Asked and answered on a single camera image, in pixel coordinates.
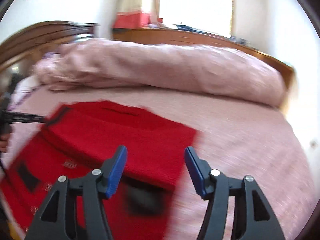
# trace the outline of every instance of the pink bedsheet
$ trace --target pink bedsheet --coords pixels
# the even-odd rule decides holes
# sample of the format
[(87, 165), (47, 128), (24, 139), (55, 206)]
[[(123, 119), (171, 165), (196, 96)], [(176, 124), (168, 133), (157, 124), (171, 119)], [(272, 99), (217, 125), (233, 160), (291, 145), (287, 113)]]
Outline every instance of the pink bedsheet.
[[(53, 93), (44, 86), (15, 110), (48, 115), (61, 102), (100, 99), (146, 107), (199, 130), (194, 147), (200, 158), (230, 177), (242, 179), (246, 174), (253, 175), (274, 209), (286, 239), (298, 235), (316, 206), (314, 185), (300, 143), (283, 115), (270, 106), (154, 87), (86, 88)], [(21, 123), (13, 126), (9, 153), (4, 155), (6, 165), (38, 127)], [(196, 195), (185, 170), (175, 193), (166, 239), (196, 239), (206, 206), (207, 202)], [(232, 217), (230, 208), (225, 239), (230, 239)]]

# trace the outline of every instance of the red towel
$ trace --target red towel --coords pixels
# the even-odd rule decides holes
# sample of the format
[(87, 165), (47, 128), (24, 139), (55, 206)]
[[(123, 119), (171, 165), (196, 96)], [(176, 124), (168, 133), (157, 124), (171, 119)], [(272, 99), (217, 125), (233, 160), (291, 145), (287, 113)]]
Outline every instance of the red towel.
[[(125, 145), (128, 160), (124, 175), (164, 189), (165, 210), (154, 216), (129, 214), (124, 204), (126, 184), (120, 183), (117, 193), (104, 201), (112, 234), (115, 240), (161, 240), (183, 168), (184, 148), (192, 145), (195, 133), (192, 128), (146, 109), (110, 101), (63, 105), (10, 167), (8, 174), (15, 191), (6, 180), (1, 182), (1, 189), (17, 222), (26, 229), (47, 194), (47, 185), (60, 175), (84, 176), (90, 169), (100, 167), (119, 145)], [(33, 192), (18, 176), (17, 168), (22, 162), (41, 180)], [(78, 220), (83, 225), (81, 200)]]

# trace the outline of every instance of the bed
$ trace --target bed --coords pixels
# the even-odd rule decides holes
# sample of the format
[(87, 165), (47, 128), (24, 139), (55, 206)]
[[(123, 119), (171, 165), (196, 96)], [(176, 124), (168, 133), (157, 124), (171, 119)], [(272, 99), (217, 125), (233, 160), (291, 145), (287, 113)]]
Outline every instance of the bed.
[[(56, 50), (60, 44), (93, 38), (94, 29), (95, 24), (53, 21), (32, 25), (14, 34), (0, 46), (3, 52), (0, 54), (0, 91), (5, 91), (12, 73), (29, 76), (32, 73), (31, 66), (45, 53)], [(271, 67), (279, 66), (279, 62), (270, 56), (268, 64)], [(289, 74), (293, 76), (293, 69), (286, 65), (282, 67), (290, 70)], [(283, 78), (287, 80), (286, 85), (289, 84), (288, 76)], [(306, 157), (292, 128), (280, 110), (274, 107), (230, 97), (150, 86), (78, 88), (54, 93), (48, 91), (46, 86), (39, 86), (35, 80), (25, 81), (18, 88), (16, 96), (12, 104), (15, 111), (49, 115), (61, 102), (106, 99), (128, 106), (147, 107), (164, 118), (199, 130), (201, 135), (195, 142), (195, 148), (200, 157), (229, 177), (253, 175), (273, 207), (286, 239), (297, 237), (316, 206)], [(263, 127), (260, 133), (254, 133), (257, 126)], [(37, 124), (16, 123), (13, 128), (15, 132), (9, 151), (3, 155), (7, 166), (38, 131)], [(206, 205), (195, 194), (188, 173), (184, 170), (175, 193), (171, 222), (165, 238), (195, 239)], [(14, 223), (8, 206), (6, 212)], [(232, 217), (231, 208), (225, 239), (230, 237)], [(15, 226), (23, 237), (26, 228), (20, 228), (17, 223)]]

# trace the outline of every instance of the pink comforter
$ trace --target pink comforter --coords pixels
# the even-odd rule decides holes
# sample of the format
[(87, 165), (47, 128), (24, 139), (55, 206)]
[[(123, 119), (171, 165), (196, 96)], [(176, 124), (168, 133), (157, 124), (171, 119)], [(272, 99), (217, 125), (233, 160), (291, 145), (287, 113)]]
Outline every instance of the pink comforter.
[(225, 95), (279, 106), (285, 86), (278, 71), (236, 49), (213, 46), (143, 45), (91, 39), (59, 47), (35, 73), (51, 90), (79, 85), (151, 85)]
[[(209, 46), (147, 46), (93, 39), (63, 45), (59, 52), (35, 66), (35, 73), (48, 86), (34, 92), (15, 111), (48, 115), (61, 102), (100, 99), (146, 107), (199, 130), (194, 147), (212, 168), (234, 178), (253, 175), (286, 239), (293, 240), (302, 230), (317, 200), (300, 143), (274, 108), (284, 95), (277, 71), (237, 50)], [(124, 84), (154, 87), (48, 90)], [(4, 156), (7, 165), (37, 129), (37, 124), (14, 124), (10, 150)], [(166, 239), (196, 239), (206, 206), (185, 170), (175, 193)], [(230, 206), (225, 239), (231, 235)]]

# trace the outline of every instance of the white wall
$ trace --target white wall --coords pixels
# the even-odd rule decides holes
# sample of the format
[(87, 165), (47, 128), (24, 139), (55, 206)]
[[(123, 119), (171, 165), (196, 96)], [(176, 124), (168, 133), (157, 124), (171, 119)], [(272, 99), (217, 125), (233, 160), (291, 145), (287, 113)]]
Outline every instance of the white wall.
[(268, 53), (267, 0), (234, 0), (232, 35)]
[(0, 22), (0, 43), (34, 23), (52, 20), (98, 23), (99, 37), (109, 37), (116, 0), (14, 0)]
[(273, 57), (290, 63), (297, 83), (290, 95), (287, 116), (305, 149), (320, 197), (320, 38), (297, 0), (268, 0), (268, 47)]

